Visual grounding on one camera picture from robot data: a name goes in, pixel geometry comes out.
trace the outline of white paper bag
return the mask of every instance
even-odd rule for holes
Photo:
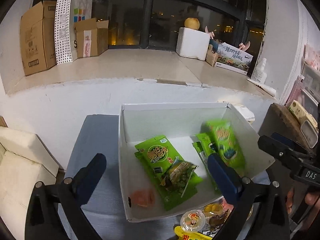
[[[74,23],[91,18],[92,0],[57,0],[54,44],[57,64],[78,58]]]

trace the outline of round yellow fruit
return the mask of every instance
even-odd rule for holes
[[[184,26],[197,31],[200,28],[200,22],[197,18],[188,18],[184,21]]]

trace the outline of white plastic bottle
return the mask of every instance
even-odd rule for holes
[[[258,65],[255,66],[251,79],[262,84],[265,83],[267,78],[267,73],[264,72],[264,67],[266,66],[267,59],[263,58]]]

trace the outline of cream sofa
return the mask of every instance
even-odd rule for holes
[[[58,168],[37,135],[0,127],[0,216],[17,240],[35,183],[54,184]]]

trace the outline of round plastic container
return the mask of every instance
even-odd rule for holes
[[[180,221],[180,226],[186,232],[198,232],[204,227],[205,217],[201,210],[194,209],[185,213]]]

